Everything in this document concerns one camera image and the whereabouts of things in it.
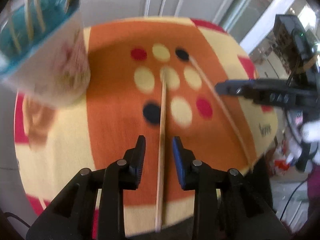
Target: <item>bright light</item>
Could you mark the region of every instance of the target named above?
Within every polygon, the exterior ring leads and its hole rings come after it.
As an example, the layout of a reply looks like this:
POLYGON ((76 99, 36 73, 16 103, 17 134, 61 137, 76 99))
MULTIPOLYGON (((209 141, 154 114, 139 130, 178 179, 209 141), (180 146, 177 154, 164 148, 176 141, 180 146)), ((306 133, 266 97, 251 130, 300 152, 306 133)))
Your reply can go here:
POLYGON ((306 5, 301 13, 298 16, 300 22, 302 23, 303 27, 306 28, 308 25, 310 25, 311 28, 315 28, 316 27, 316 14, 314 13, 314 11, 308 6, 306 5))

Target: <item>wooden stick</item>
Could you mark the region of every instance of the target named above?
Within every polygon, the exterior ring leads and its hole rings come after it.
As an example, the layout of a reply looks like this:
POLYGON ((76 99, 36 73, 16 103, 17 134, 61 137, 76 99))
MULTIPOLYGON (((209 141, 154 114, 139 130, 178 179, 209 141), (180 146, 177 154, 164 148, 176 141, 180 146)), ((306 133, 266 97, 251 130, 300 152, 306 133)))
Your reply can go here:
POLYGON ((157 179, 157 199, 156 199, 156 232, 161 231, 163 192, 164 192, 164 142, 165 142, 165 107, 167 97, 167 84, 165 71, 162 78, 161 113, 160 113, 160 137, 158 156, 158 179, 157 179))
POLYGON ((241 133, 238 129, 238 127, 236 126, 235 121, 233 120, 229 110, 227 109, 226 105, 223 103, 223 101, 221 100, 220 96, 218 95, 218 93, 216 92, 216 90, 214 89, 214 86, 212 85, 211 81, 208 79, 208 77, 206 76, 206 74, 202 71, 202 69, 199 67, 198 63, 196 62, 196 60, 193 57, 189 57, 191 64, 194 66, 194 68, 198 71, 199 75, 201 76, 201 78, 204 80, 204 82, 207 84, 207 86, 209 87, 209 89, 211 90, 214 98, 217 100, 219 106, 221 107, 223 113, 225 114, 226 118, 228 119, 233 131, 235 132, 236 136, 238 137, 238 140, 240 142, 240 145, 242 147, 242 150, 244 152, 244 155, 247 159, 247 163, 251 169, 251 171, 253 171, 253 162, 251 162, 250 160, 250 155, 249 155, 249 151, 244 143, 244 140, 241 136, 241 133))

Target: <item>chopstick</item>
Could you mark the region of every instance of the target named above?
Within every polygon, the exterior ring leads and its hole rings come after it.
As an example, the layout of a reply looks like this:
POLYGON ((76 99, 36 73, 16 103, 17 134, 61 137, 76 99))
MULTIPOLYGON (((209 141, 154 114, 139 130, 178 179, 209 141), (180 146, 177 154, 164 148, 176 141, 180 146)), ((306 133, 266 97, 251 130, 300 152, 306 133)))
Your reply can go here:
POLYGON ((236 134, 236 136, 238 137, 238 140, 240 142, 240 145, 242 147, 242 150, 244 152, 244 155, 247 159, 247 163, 248 166, 250 167, 250 170, 253 171, 253 162, 251 162, 250 159, 250 155, 249 155, 249 151, 244 143, 244 140, 241 136, 241 133, 238 129, 238 127, 236 126, 235 121, 233 120, 229 110, 227 109, 226 105, 223 103, 223 101, 221 100, 220 96, 218 95, 218 93, 216 92, 216 90, 214 89, 214 86, 212 85, 211 81, 208 79, 208 77, 206 76, 206 74, 203 72, 203 70, 199 67, 198 63, 196 62, 196 60, 193 57, 189 57, 191 64, 193 65, 193 67, 198 71, 199 75, 201 76, 201 78, 204 80, 204 82, 207 84, 207 86, 209 87, 209 89, 211 90, 213 97, 217 100, 220 108, 222 109, 224 115, 226 116, 226 118, 228 119, 234 133, 236 134))
POLYGON ((160 112, 160 137, 159 137, 159 156, 158 156, 158 178, 157 178, 157 198, 156 198, 156 232, 161 231, 163 213, 163 193, 164 193, 164 142, 165 142, 165 108, 167 97, 166 75, 163 71, 161 112, 160 112))

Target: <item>white door frame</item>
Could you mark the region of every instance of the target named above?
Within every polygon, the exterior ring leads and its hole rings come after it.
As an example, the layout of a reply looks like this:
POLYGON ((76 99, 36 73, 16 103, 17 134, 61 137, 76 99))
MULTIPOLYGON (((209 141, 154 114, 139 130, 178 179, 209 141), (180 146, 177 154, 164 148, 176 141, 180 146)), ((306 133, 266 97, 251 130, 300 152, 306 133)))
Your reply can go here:
POLYGON ((260 19, 240 42, 240 46, 250 54, 270 33, 275 24, 276 14, 285 14, 295 0, 273 0, 260 19))

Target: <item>painted circle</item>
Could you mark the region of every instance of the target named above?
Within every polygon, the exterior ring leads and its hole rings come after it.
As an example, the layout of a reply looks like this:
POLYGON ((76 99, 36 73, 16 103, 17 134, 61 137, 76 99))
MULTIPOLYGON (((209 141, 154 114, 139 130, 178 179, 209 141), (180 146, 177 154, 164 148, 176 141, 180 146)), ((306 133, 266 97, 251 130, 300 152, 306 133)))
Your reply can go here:
POLYGON ((134 71, 134 82, 137 88, 146 94, 152 93, 155 87, 155 77, 147 67, 138 67, 134 71))
POLYGON ((186 82, 193 90, 199 90, 202 85, 202 80, 199 73, 192 67, 185 67, 183 71, 184 78, 186 82))
POLYGON ((192 110, 183 97, 174 97, 170 103, 173 120, 182 128, 187 128, 192 122, 192 110))
POLYGON ((135 48, 131 50, 130 55, 134 60, 138 60, 138 61, 147 59, 147 52, 141 48, 135 48))
POLYGON ((165 72, 167 87, 170 90, 176 90, 180 86, 180 79, 178 73, 172 67, 162 67, 160 69, 160 79, 162 81, 163 73, 165 72))
POLYGON ((211 118, 213 111, 210 102, 204 98, 198 98, 196 101, 197 109, 203 118, 211 118))
POLYGON ((182 61, 189 61, 189 53, 182 48, 176 48, 176 56, 182 61))
POLYGON ((160 124, 160 106, 150 102, 143 107, 143 117, 151 124, 160 124))
POLYGON ((159 61, 168 62, 170 60, 170 52, 163 44, 155 43, 152 47, 152 53, 159 61))

